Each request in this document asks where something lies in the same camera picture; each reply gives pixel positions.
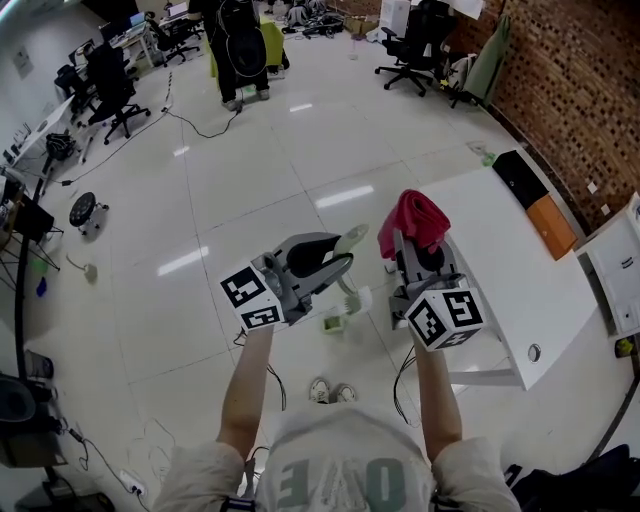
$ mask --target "computer monitor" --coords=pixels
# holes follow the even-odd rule
[[[144,23],[144,13],[139,12],[138,14],[134,14],[129,18],[129,21],[131,22],[132,27],[140,25],[140,23]]]
[[[131,28],[131,18],[116,20],[100,27],[100,33],[105,43],[111,41],[114,37],[124,34]]]

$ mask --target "gray t-shirt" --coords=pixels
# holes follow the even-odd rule
[[[486,439],[445,448],[430,468],[406,425],[357,404],[315,405],[290,416],[269,452],[256,510],[519,511]],[[244,461],[223,443],[177,448],[154,512],[216,512],[236,498]]]

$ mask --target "orange box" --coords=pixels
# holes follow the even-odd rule
[[[527,216],[556,261],[567,254],[578,241],[567,219],[548,194],[529,207]]]

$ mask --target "green object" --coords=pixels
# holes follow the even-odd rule
[[[464,90],[484,105],[491,103],[509,46],[510,31],[511,19],[503,14],[500,16],[496,31],[482,48],[464,83]]]
[[[493,165],[493,162],[495,161],[496,161],[495,153],[487,153],[484,155],[484,158],[482,159],[482,166],[491,167]]]
[[[40,259],[33,260],[31,262],[31,266],[36,272],[43,275],[47,273],[47,269],[49,268],[49,265],[47,265],[44,261]]]

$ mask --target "white wall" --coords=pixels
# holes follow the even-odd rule
[[[68,55],[93,38],[102,41],[98,27],[104,21],[84,5],[75,4],[29,18],[13,12],[0,25],[0,150],[12,142],[23,122],[34,128],[61,102],[53,83],[57,71],[69,64]],[[22,45],[33,69],[21,78],[12,57]]]

